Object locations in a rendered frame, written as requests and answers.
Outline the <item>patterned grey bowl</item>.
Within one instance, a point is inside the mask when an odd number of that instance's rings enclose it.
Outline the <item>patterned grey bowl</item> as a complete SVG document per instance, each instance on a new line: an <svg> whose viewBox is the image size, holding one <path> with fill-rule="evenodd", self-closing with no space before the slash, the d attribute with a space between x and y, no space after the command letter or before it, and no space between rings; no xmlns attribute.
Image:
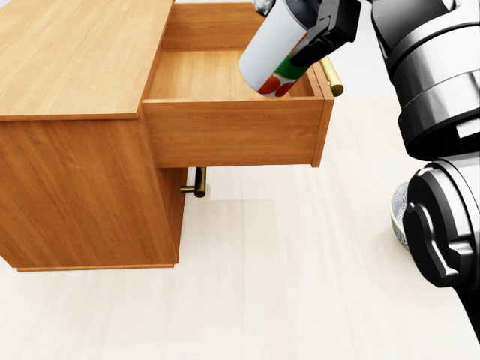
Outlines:
<svg viewBox="0 0 480 360"><path fill-rule="evenodd" d="M403 225L403 217L407 208L407 188L408 182L406 181L394 190L389 200L389 212L392 229L397 240L410 252Z"/></svg>

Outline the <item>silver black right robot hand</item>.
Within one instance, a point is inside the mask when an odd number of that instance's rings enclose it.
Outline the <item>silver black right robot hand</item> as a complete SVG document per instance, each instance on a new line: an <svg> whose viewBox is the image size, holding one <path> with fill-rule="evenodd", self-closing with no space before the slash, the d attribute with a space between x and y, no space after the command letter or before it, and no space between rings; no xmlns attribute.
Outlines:
<svg viewBox="0 0 480 360"><path fill-rule="evenodd" d="M377 39L386 54L419 26L453 11L457 0L367 0ZM356 39L360 0L286 0L307 34L289 55L290 64L306 68Z"/></svg>

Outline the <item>open wooden drawer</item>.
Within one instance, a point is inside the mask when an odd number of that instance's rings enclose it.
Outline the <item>open wooden drawer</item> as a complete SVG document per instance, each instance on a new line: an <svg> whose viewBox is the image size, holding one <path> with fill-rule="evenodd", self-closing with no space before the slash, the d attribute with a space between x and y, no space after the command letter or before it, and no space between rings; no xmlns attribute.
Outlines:
<svg viewBox="0 0 480 360"><path fill-rule="evenodd" d="M160 168L320 165L334 97L319 64L283 97L239 58L262 20L249 3L175 3L142 111Z"/></svg>

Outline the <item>wooden cabinet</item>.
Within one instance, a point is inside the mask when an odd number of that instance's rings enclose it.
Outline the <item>wooden cabinet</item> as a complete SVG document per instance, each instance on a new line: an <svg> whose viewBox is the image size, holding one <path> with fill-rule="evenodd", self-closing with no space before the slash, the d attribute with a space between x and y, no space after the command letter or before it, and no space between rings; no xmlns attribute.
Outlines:
<svg viewBox="0 0 480 360"><path fill-rule="evenodd" d="M0 7L0 257L20 271L168 267L179 236L143 100L173 0Z"/></svg>

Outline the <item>closed wooden drawer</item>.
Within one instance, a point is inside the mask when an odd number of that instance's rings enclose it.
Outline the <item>closed wooden drawer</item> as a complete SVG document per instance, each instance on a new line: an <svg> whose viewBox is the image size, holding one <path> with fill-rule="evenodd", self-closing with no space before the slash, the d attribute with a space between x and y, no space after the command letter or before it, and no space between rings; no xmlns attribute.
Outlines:
<svg viewBox="0 0 480 360"><path fill-rule="evenodd" d="M157 171L163 205L172 234L174 264L176 264L179 262L179 245L185 207L185 194L181 192L181 186L187 183L188 168L162 168Z"/></svg>

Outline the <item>white ketchup bottle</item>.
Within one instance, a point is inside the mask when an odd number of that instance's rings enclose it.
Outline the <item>white ketchup bottle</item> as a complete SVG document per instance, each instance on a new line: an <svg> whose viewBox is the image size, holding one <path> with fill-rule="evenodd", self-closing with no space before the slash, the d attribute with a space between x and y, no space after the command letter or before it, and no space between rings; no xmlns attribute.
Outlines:
<svg viewBox="0 0 480 360"><path fill-rule="evenodd" d="M314 63L303 58L321 0L275 0L238 66L245 82L269 98L284 96Z"/></svg>

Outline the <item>grey speckled object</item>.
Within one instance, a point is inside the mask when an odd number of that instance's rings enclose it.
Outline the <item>grey speckled object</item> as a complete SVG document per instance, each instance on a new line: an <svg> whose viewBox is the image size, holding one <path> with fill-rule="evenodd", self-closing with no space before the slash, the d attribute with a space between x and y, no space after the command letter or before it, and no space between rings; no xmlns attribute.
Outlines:
<svg viewBox="0 0 480 360"><path fill-rule="evenodd" d="M262 17L267 17L275 6L276 0L252 0L255 11Z"/></svg>

